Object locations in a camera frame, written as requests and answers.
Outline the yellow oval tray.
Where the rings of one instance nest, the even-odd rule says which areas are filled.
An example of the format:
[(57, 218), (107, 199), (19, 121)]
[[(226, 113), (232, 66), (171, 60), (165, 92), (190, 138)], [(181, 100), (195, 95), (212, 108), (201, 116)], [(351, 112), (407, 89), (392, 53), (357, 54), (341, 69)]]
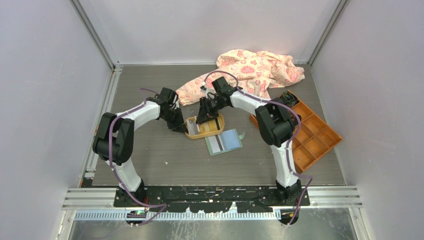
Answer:
[[(196, 118), (197, 118), (196, 116), (193, 116), (187, 119), (196, 120)], [(214, 135), (219, 135), (223, 132), (225, 127), (224, 117), (222, 114), (219, 114), (217, 118), (214, 118), (202, 124), (198, 124), (198, 127), (199, 127), (198, 135), (188, 135), (188, 132), (186, 132), (185, 135), (191, 140), (197, 140), (197, 139), (207, 138)]]

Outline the green card holder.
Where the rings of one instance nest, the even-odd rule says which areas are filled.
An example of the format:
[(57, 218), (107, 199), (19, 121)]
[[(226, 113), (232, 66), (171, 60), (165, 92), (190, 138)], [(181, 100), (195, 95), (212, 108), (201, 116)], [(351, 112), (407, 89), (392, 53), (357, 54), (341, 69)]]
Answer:
[(244, 139), (246, 133), (243, 132), (242, 134), (239, 134), (238, 131), (235, 128), (233, 128), (230, 130), (223, 131), (219, 135), (221, 136), (221, 139), (224, 145), (224, 151), (221, 152), (220, 154), (223, 154), (226, 152), (230, 152), (230, 151), (242, 148), (243, 147), (242, 140)]

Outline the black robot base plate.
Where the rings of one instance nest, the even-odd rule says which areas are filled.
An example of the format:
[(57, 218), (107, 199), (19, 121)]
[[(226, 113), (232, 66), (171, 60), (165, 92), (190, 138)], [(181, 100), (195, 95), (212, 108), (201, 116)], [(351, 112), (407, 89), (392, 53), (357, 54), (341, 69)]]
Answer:
[(231, 206), (237, 213), (268, 213), (274, 207), (310, 205), (308, 195), (284, 200), (275, 186), (146, 186), (141, 201), (153, 205), (154, 212), (166, 204), (166, 212), (226, 213)]

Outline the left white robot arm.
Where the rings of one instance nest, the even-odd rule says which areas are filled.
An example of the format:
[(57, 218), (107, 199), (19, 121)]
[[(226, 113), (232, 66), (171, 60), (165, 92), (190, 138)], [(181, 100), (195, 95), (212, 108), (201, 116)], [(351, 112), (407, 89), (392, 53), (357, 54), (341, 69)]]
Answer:
[(100, 118), (92, 150), (109, 165), (126, 200), (135, 207), (148, 206), (144, 182), (131, 160), (135, 131), (152, 120), (162, 119), (169, 130), (186, 133), (178, 100), (174, 90), (164, 87), (129, 110), (117, 114), (106, 112)]

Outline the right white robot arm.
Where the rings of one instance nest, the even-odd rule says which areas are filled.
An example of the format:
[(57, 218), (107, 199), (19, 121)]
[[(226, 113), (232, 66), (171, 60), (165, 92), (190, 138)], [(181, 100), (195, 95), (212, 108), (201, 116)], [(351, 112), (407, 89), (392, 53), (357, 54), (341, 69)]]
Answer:
[(198, 124), (218, 117), (219, 110), (232, 107), (255, 116), (262, 140), (270, 146), (276, 167), (276, 195), (283, 205), (291, 205), (301, 194), (302, 184), (295, 168), (292, 141), (299, 116), (281, 99), (267, 100), (231, 86), (224, 77), (212, 82), (214, 92), (201, 87)]

